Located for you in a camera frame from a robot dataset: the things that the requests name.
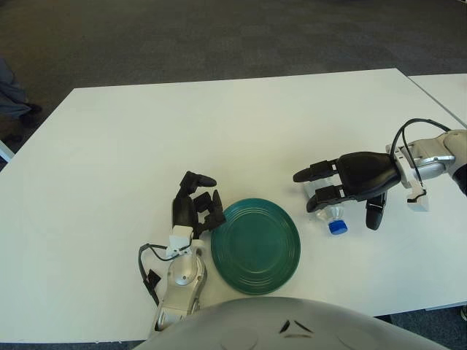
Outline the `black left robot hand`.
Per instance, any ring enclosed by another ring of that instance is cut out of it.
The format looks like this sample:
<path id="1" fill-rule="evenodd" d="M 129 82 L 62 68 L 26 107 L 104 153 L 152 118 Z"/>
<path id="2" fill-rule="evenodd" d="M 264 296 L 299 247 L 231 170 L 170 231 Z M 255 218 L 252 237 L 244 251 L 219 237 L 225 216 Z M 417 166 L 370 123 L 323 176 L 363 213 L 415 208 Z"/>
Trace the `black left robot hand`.
<path id="1" fill-rule="evenodd" d="M 196 198 L 191 195 L 199 187 L 215 187 L 217 182 L 202 174 L 187 171 L 180 182 L 180 189 L 172 201 L 172 227 L 191 229 L 193 239 L 199 239 L 205 231 L 211 231 L 226 222 L 220 194 L 204 192 Z"/>

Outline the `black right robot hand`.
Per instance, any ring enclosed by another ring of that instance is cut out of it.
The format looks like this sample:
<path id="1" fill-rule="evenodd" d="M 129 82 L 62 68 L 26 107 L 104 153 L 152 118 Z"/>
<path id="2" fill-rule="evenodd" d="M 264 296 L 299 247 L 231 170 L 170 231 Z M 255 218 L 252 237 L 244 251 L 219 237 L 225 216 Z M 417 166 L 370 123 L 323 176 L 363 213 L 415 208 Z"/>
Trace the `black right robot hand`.
<path id="1" fill-rule="evenodd" d="M 306 204 L 313 213 L 346 201 L 366 202 L 366 227 L 377 230 L 384 214 L 387 191 L 397 185 L 401 175 L 387 153 L 353 152 L 334 160 L 311 164 L 293 175 L 294 182 L 318 184 L 338 175 L 341 184 L 316 188 Z"/>

